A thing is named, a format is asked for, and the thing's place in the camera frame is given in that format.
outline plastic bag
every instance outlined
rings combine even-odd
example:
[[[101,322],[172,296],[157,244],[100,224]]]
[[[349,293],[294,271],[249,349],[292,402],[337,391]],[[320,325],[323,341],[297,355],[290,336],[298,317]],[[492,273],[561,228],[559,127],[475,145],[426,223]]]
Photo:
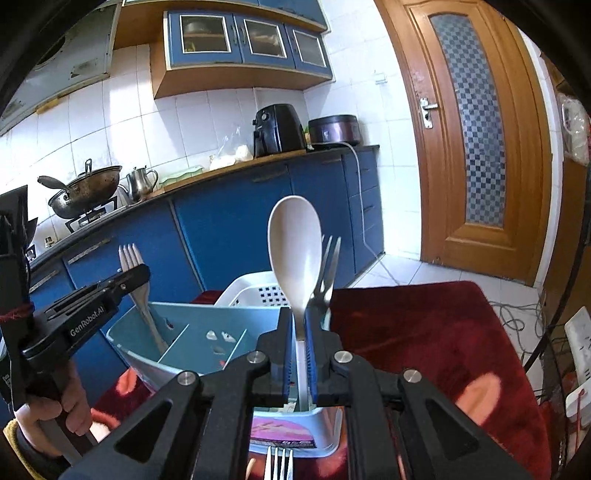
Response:
[[[235,130],[230,137],[223,139],[222,147],[212,160],[210,170],[229,167],[236,162],[252,160],[252,153],[248,148],[246,139],[242,136],[240,127],[235,125]]]
[[[577,99],[558,94],[562,105],[564,149],[571,158],[585,167],[589,164],[589,116]]]

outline countertop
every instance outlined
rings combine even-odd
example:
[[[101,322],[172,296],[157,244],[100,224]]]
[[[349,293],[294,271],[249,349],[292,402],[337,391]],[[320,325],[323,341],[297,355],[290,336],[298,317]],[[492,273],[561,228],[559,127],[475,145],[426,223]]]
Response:
[[[369,150],[377,150],[379,145],[364,145],[360,147],[355,147],[355,151],[363,152]],[[70,247],[75,245],[77,242],[85,239],[87,236],[93,234],[94,232],[98,231],[100,228],[116,221],[120,220],[123,217],[135,212],[136,210],[145,207],[146,205],[151,204],[152,202],[157,202],[159,200],[164,200],[174,194],[176,191],[180,191],[191,186],[194,186],[197,183],[206,182],[213,179],[218,179],[225,175],[230,175],[232,173],[237,173],[243,170],[247,170],[249,168],[260,167],[272,163],[279,163],[286,160],[296,160],[306,159],[309,160],[311,158],[317,159],[319,161],[325,159],[326,157],[334,154],[346,154],[349,153],[350,150],[347,147],[338,147],[338,148],[331,148],[329,150],[314,150],[308,151],[305,150],[297,150],[293,152],[286,152],[277,155],[269,155],[268,157],[260,157],[254,158],[253,160],[237,163],[231,165],[229,167],[219,168],[217,170],[207,171],[195,177],[191,177],[186,180],[178,181],[172,185],[168,185],[166,187],[160,188],[152,192],[145,200],[136,203],[134,205],[121,207],[114,212],[109,213],[108,215],[104,216],[103,218],[92,222],[85,227],[77,230],[74,233],[71,233],[64,239],[57,242],[51,248],[45,250],[42,254],[40,254],[35,260],[31,262],[31,272],[34,273],[36,270],[40,269],[48,263],[50,260],[53,260],[55,257],[62,254],[64,251],[68,250]]]

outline black air fryer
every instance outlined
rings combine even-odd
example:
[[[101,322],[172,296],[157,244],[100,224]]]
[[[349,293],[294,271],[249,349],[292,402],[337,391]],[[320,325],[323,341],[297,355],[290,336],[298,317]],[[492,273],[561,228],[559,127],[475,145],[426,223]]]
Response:
[[[255,157],[306,149],[300,119],[289,103],[266,106],[256,113],[252,124],[255,126]]]

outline tile floor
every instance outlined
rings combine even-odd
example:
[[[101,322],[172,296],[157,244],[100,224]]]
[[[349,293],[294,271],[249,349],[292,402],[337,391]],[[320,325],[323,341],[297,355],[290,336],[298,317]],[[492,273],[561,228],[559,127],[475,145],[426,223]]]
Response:
[[[397,280],[397,283],[390,278],[384,266]],[[419,285],[459,280],[473,281],[476,283],[482,289],[489,302],[491,302],[499,317],[501,316],[502,310],[505,320],[513,316],[524,322],[525,328],[519,333],[519,339],[517,333],[510,328],[510,325],[505,325],[505,330],[520,358],[522,357],[523,349],[531,352],[535,348],[538,343],[538,335],[541,332],[541,327],[538,325],[538,334],[536,334],[537,315],[535,313],[535,306],[538,303],[538,293],[536,289],[519,283],[454,270],[452,268],[439,267],[394,255],[384,255],[381,259],[381,264],[376,262],[351,288],[390,287],[396,286],[397,284]],[[516,307],[526,307],[526,309],[523,310]],[[519,345],[519,340],[521,340],[523,349]],[[525,363],[527,357],[528,355],[525,354],[523,363]],[[534,391],[541,388],[542,368],[539,360],[536,361],[528,372],[528,378]]]

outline checkered glass panel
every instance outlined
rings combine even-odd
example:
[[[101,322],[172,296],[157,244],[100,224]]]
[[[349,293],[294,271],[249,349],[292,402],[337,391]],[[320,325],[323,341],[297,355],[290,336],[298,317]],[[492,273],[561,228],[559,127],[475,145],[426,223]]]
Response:
[[[495,82],[472,22],[464,15],[431,17],[462,120],[466,151],[466,221],[503,226],[505,141]]]

